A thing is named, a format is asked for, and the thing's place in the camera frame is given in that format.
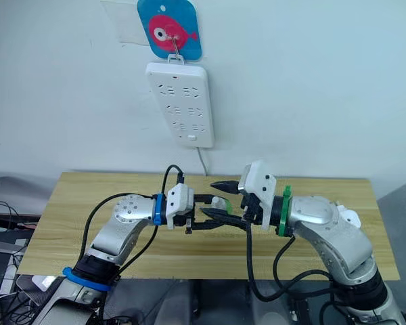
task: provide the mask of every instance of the red fish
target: red fish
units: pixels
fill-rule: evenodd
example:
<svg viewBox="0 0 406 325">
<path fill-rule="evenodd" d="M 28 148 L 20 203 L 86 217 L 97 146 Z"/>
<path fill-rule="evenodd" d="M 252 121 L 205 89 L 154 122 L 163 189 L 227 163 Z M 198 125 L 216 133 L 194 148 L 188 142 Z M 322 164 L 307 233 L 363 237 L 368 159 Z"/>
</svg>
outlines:
<svg viewBox="0 0 406 325">
<path fill-rule="evenodd" d="M 152 17 L 149 21 L 149 33 L 155 44 L 161 49 L 174 52 L 175 46 L 173 45 L 172 38 L 175 38 L 177 49 L 181 49 L 191 37 L 197 41 L 197 33 L 193 32 L 188 34 L 185 29 L 176 20 L 165 16 L 157 15 Z"/>
</svg>

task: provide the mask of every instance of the electrical outlet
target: electrical outlet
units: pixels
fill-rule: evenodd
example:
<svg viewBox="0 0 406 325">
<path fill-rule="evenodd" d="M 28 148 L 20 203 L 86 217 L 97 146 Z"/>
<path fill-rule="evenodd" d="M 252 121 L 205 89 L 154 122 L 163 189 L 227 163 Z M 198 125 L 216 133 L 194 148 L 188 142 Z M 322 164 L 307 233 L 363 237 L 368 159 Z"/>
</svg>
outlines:
<svg viewBox="0 0 406 325">
<path fill-rule="evenodd" d="M 151 62 L 146 75 L 175 140 L 184 146 L 213 147 L 206 71 L 191 64 Z"/>
</svg>

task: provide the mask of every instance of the blue mount ring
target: blue mount ring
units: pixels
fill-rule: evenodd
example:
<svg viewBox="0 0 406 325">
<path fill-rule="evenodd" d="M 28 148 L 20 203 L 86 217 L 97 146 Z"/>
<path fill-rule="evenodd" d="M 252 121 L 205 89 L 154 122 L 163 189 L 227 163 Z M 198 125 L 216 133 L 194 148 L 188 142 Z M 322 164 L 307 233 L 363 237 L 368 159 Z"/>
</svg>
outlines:
<svg viewBox="0 0 406 325">
<path fill-rule="evenodd" d="M 92 282 L 86 279 L 82 279 L 74 274 L 72 274 L 72 269 L 70 267 L 65 267 L 62 271 L 63 275 L 67 277 L 69 281 L 72 281 L 77 284 L 81 284 L 82 286 L 86 286 L 87 288 L 98 290 L 98 291 L 110 291 L 111 286 L 106 284 L 100 284 L 97 282 Z"/>
<path fill-rule="evenodd" d="M 155 203 L 155 217 L 154 217 L 154 225 L 161 225 L 161 209 L 162 209 L 162 200 L 164 198 L 164 194 L 159 193 L 156 197 Z"/>
</svg>

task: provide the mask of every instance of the cable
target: cable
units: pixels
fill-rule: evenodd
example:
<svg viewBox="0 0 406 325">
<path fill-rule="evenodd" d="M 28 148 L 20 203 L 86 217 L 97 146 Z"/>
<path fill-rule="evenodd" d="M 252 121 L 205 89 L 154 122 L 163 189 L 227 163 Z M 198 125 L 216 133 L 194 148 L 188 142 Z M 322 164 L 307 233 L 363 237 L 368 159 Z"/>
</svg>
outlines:
<svg viewBox="0 0 406 325">
<path fill-rule="evenodd" d="M 11 223 L 12 223 L 12 211 L 19 217 L 20 215 L 18 214 L 18 212 L 16 212 L 16 210 L 11 207 L 7 202 L 5 201 L 0 201 L 0 206 L 2 207 L 7 207 L 9 209 L 9 225 L 7 226 L 7 230 L 10 229 L 11 227 Z"/>
<path fill-rule="evenodd" d="M 20 308 L 21 306 L 25 305 L 26 303 L 28 303 L 30 301 L 30 299 L 27 299 L 25 301 L 23 301 L 22 303 L 20 303 L 19 305 L 17 305 L 15 308 L 11 309 L 9 312 L 7 312 L 5 315 L 1 316 L 0 318 L 0 322 L 2 320 L 4 320 L 8 315 L 12 315 L 13 312 L 15 312 L 15 310 L 17 310 L 18 308 Z"/>
<path fill-rule="evenodd" d="M 206 165 L 204 164 L 204 161 L 202 159 L 202 153 L 200 152 L 200 148 L 196 147 L 196 149 L 197 149 L 197 153 L 198 153 L 198 158 L 200 159 L 200 162 L 202 163 L 202 166 L 203 166 L 204 175 L 207 176 L 208 170 L 206 169 Z"/>
<path fill-rule="evenodd" d="M 283 256 L 283 254 L 289 249 L 289 247 L 294 243 L 295 241 L 295 237 L 291 237 L 291 239 L 283 246 L 282 249 L 279 250 L 279 252 L 277 253 L 277 255 L 275 256 L 275 259 L 273 261 L 273 268 L 272 268 L 272 272 L 273 272 L 273 277 L 275 282 L 277 283 L 277 285 L 282 288 L 283 284 L 281 283 L 281 281 L 278 278 L 278 272 L 277 272 L 277 266 L 278 266 L 278 262 L 281 259 L 281 257 Z M 312 274 L 317 274 L 317 275 L 321 275 L 321 276 L 325 276 L 326 278 L 328 278 L 328 280 L 331 282 L 332 281 L 332 276 L 331 274 L 329 274 L 326 271 L 323 271 L 321 269 L 310 269 L 309 271 L 307 271 L 308 275 L 312 275 Z M 317 290 L 317 291 L 311 291 L 311 292 L 292 292 L 291 290 L 287 290 L 286 293 L 288 293 L 289 295 L 292 295 L 294 298 L 297 299 L 306 299 L 309 297 L 316 297 L 315 295 L 324 295 L 325 293 L 334 293 L 334 292 L 339 292 L 338 289 L 336 288 L 327 288 L 327 289 L 322 289 L 322 290 Z"/>
<path fill-rule="evenodd" d="M 106 307 L 106 301 L 107 301 L 107 292 L 103 292 L 101 294 L 101 303 L 99 305 L 99 311 L 98 311 L 98 317 L 100 320 L 104 319 L 104 309 Z"/>
<path fill-rule="evenodd" d="M 0 296 L 0 299 L 4 298 L 4 297 L 8 297 L 8 296 L 13 296 L 15 295 L 17 292 L 11 292 L 11 293 L 7 293 L 6 295 Z"/>
<path fill-rule="evenodd" d="M 141 194 L 135 194 L 135 193 L 118 193 L 115 195 L 111 195 L 107 198 L 105 198 L 104 200 L 102 200 L 100 203 L 98 203 L 98 205 L 92 210 L 92 212 L 90 212 L 89 217 L 86 220 L 86 224 L 84 226 L 84 232 L 83 232 L 83 239 L 81 240 L 81 248 L 80 248 L 80 255 L 78 256 L 78 260 L 80 261 L 83 256 L 84 256 L 84 252 L 86 250 L 86 243 L 87 243 L 87 234 L 89 233 L 89 228 L 90 228 L 90 223 L 92 222 L 93 216 L 96 214 L 96 212 L 104 205 L 106 204 L 108 201 L 112 200 L 113 198 L 118 198 L 121 196 L 126 196 L 126 195 L 141 195 Z M 149 198 L 150 196 L 146 196 L 146 195 L 141 195 L 144 198 Z"/>
<path fill-rule="evenodd" d="M 261 300 L 263 302 L 269 302 L 269 301 L 274 301 L 278 298 L 280 298 L 284 293 L 288 291 L 290 287 L 295 285 L 298 281 L 302 280 L 303 278 L 313 275 L 314 270 L 311 270 L 312 272 L 303 272 L 297 276 L 295 276 L 293 279 L 291 279 L 285 286 L 283 286 L 281 289 L 279 289 L 277 292 L 273 293 L 270 296 L 263 296 L 257 288 L 256 285 L 256 280 L 254 279 L 254 270 L 252 267 L 252 233 L 251 233 L 251 222 L 247 221 L 246 223 L 246 267 L 248 271 L 248 281 L 250 283 L 250 287 L 253 291 L 253 293 L 256 295 L 258 300 Z M 329 289 L 323 289 L 323 290 L 318 290 L 314 292 L 308 292 L 307 297 L 316 297 L 320 295 L 326 295 L 328 293 L 333 292 L 334 289 L 329 288 Z"/>
<path fill-rule="evenodd" d="M 170 170 L 174 168 L 177 170 L 177 181 L 176 183 L 183 183 L 183 171 L 181 169 L 181 167 L 177 166 L 177 165 L 170 165 L 167 167 L 167 170 L 164 173 L 164 179 L 162 180 L 162 187 L 161 187 L 161 193 L 164 194 L 165 192 L 165 185 L 167 183 L 167 177 L 168 177 L 168 173 L 170 173 Z"/>
<path fill-rule="evenodd" d="M 154 232 L 152 233 L 152 236 L 150 237 L 149 241 L 147 242 L 147 244 L 137 253 L 134 255 L 134 257 L 132 259 L 130 259 L 128 262 L 126 262 L 126 264 L 124 266 L 122 266 L 117 272 L 116 274 L 114 274 L 113 279 L 117 278 L 124 270 L 126 270 L 128 268 L 128 266 L 130 266 L 132 263 L 134 263 L 134 261 L 136 259 L 138 259 L 140 256 L 142 256 L 142 254 L 144 252 L 146 252 L 146 250 L 149 248 L 149 246 L 151 245 L 151 243 L 154 241 L 156 233 L 158 232 L 158 226 L 155 226 Z"/>
</svg>

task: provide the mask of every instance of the wooden table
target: wooden table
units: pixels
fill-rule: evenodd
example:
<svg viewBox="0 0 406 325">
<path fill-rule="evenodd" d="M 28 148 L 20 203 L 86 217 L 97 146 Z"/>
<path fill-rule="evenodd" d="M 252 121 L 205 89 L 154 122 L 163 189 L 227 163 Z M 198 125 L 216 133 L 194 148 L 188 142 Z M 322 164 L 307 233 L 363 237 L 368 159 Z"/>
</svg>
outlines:
<svg viewBox="0 0 406 325">
<path fill-rule="evenodd" d="M 173 186 L 171 175 L 166 188 Z M 186 175 L 185 182 L 197 194 L 217 194 L 209 186 L 222 179 L 238 177 L 203 177 Z M 65 266 L 73 267 L 79 253 L 86 218 L 92 208 L 105 197 L 119 192 L 154 194 L 159 192 L 162 175 L 113 173 L 63 173 L 47 208 L 28 245 L 18 273 L 61 275 Z M 363 179 L 278 179 L 277 192 L 292 185 L 295 196 L 321 195 L 358 212 L 362 229 L 369 236 L 380 273 L 385 280 L 399 280 L 384 224 L 370 183 Z M 233 205 L 233 213 L 241 215 L 240 198 L 222 194 Z M 98 211 L 92 221 L 88 244 L 112 213 L 115 200 Z M 197 220 L 204 220 L 201 212 Z M 146 227 L 134 253 L 148 241 L 153 228 Z M 160 227 L 151 247 L 126 272 L 124 278 L 187 278 L 246 279 L 246 234 L 234 227 L 223 226 L 209 231 L 193 231 L 185 235 L 183 227 L 167 230 Z M 272 263 L 276 252 L 287 238 L 275 235 L 274 228 L 265 232 L 253 229 L 254 272 L 256 279 L 272 279 Z M 281 259 L 279 276 L 293 278 L 312 268 L 324 268 L 313 247 L 298 239 Z"/>
</svg>

